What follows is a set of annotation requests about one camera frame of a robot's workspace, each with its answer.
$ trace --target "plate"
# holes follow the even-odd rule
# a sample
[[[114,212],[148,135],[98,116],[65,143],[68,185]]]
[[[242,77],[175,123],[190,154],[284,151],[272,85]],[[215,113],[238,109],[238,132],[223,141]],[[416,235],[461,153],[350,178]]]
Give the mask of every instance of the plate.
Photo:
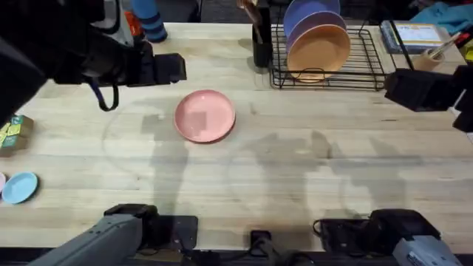
[[[38,187],[38,177],[31,172],[14,174],[3,187],[1,198],[10,204],[27,200]]]
[[[344,30],[347,29],[347,25],[345,24],[343,18],[335,12],[321,11],[314,13],[302,19],[294,27],[289,37],[287,37],[287,50],[290,50],[290,47],[293,46],[294,41],[296,41],[300,35],[304,34],[306,31],[312,29],[313,27],[317,27],[324,24],[337,25],[339,27],[342,27]]]
[[[209,143],[229,133],[235,123],[235,109],[230,100],[211,89],[192,92],[177,105],[176,130],[196,143]]]
[[[290,35],[294,27],[304,18],[320,11],[340,14],[338,0],[294,0],[290,3],[283,18],[284,34]]]
[[[299,73],[303,70],[338,71],[350,56],[350,37],[336,25],[321,25],[307,30],[294,41],[287,54],[287,68],[301,82],[319,82],[332,74]]]

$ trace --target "cardboard box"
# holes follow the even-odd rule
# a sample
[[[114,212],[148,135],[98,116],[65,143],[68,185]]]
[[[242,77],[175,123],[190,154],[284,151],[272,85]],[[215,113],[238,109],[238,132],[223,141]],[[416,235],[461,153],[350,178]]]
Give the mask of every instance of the cardboard box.
[[[24,115],[14,115],[0,129],[0,156],[8,157],[19,149],[25,149],[33,132],[33,120]]]

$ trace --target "pink plate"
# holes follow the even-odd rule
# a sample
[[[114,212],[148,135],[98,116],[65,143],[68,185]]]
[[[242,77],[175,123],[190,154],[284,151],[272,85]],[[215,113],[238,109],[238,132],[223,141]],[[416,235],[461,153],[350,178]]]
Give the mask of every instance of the pink plate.
[[[177,105],[174,125],[186,139],[208,143],[224,137],[235,123],[235,109],[220,92],[205,89],[184,97]]]
[[[0,173],[0,192],[3,190],[3,187],[5,186],[6,181],[7,181],[7,176]]]

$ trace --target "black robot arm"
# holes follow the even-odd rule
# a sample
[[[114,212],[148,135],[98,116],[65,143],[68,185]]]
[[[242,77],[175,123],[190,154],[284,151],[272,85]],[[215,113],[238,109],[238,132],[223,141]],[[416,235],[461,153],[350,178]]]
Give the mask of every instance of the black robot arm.
[[[119,1],[116,8],[118,15]],[[104,19],[103,0],[4,0],[0,9],[0,123],[29,101],[47,79],[115,88],[186,79],[180,55],[154,55],[146,41],[122,44],[110,34],[128,24],[117,16],[110,29],[91,25]]]

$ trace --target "utensil holder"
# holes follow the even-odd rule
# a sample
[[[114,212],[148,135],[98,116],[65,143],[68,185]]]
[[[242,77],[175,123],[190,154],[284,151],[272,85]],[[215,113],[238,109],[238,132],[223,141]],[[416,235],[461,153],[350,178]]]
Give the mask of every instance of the utensil holder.
[[[271,23],[269,6],[258,7],[261,13],[262,23],[258,26],[259,34],[261,34],[262,44],[258,43],[256,30],[251,28],[253,40],[253,62],[256,67],[265,68],[271,60],[273,54],[273,43],[271,41]]]

